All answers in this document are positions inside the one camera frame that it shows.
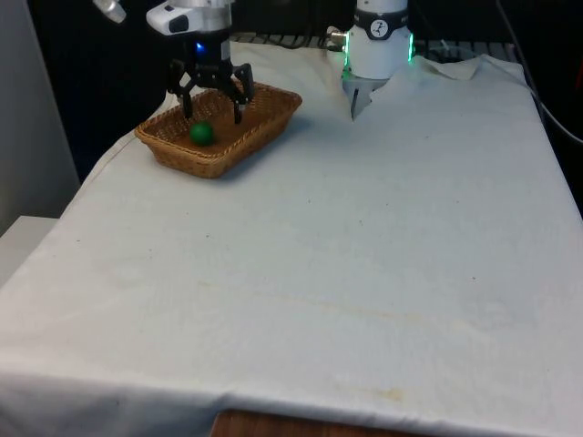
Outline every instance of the white tablecloth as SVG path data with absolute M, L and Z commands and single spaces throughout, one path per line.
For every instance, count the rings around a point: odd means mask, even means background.
M 583 228 L 528 91 L 409 66 L 353 123 L 320 52 L 234 52 L 303 106 L 221 180 L 120 140 L 0 291 L 0 435 L 580 435 Z

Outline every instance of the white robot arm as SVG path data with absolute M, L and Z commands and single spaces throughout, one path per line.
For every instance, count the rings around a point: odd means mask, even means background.
M 193 115 L 190 91 L 195 86 L 215 88 L 233 102 L 235 123 L 254 96 L 251 66 L 234 66 L 230 61 L 230 7 L 235 0 L 167 0 L 149 10 L 149 25 L 163 36 L 183 43 L 184 56 L 170 64 L 168 91 L 177 95 L 184 115 Z M 118 0 L 93 0 L 112 21 L 126 17 Z M 189 76 L 182 86 L 181 79 Z M 239 79 L 241 87 L 233 80 Z
M 371 93 L 411 60 L 408 23 L 407 0 L 358 0 L 354 27 L 346 35 L 343 75 L 353 119 L 371 104 Z

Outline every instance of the green led light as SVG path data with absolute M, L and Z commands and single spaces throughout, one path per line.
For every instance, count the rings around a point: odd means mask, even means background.
M 344 66 L 350 65 L 350 32 L 346 32 L 346 44 L 344 45 Z
M 413 33 L 411 33 L 411 36 L 409 36 L 409 63 L 413 61 L 413 56 L 415 54 L 414 40 L 415 40 L 414 35 Z

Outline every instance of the wicker basket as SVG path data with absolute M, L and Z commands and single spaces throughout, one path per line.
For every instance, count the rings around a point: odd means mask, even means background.
M 255 84 L 255 98 L 245 109 L 242 122 L 235 125 L 231 101 L 219 91 L 205 91 L 192 98 L 192 119 L 182 115 L 181 107 L 174 107 L 139 125 L 136 137 L 163 166 L 200 178 L 219 178 L 278 137 L 301 104 L 297 94 Z M 200 147 L 190 141 L 190 127 L 200 121 L 213 127 L 212 146 Z

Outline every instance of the black background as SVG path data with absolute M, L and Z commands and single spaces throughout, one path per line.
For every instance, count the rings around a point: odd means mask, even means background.
M 411 27 L 422 38 L 510 41 L 493 0 L 410 0 Z M 124 25 L 113 25 L 90 0 L 29 0 L 77 171 L 84 178 L 119 137 L 151 114 L 165 93 L 166 66 L 176 47 L 148 28 L 159 0 L 123 0 Z M 236 30 L 276 34 L 323 32 L 352 25 L 355 0 L 239 0 Z M 542 99 L 583 136 L 583 2 L 504 0 Z M 432 28 L 418 14 L 422 10 Z M 547 123 L 559 162 L 583 208 L 583 147 Z

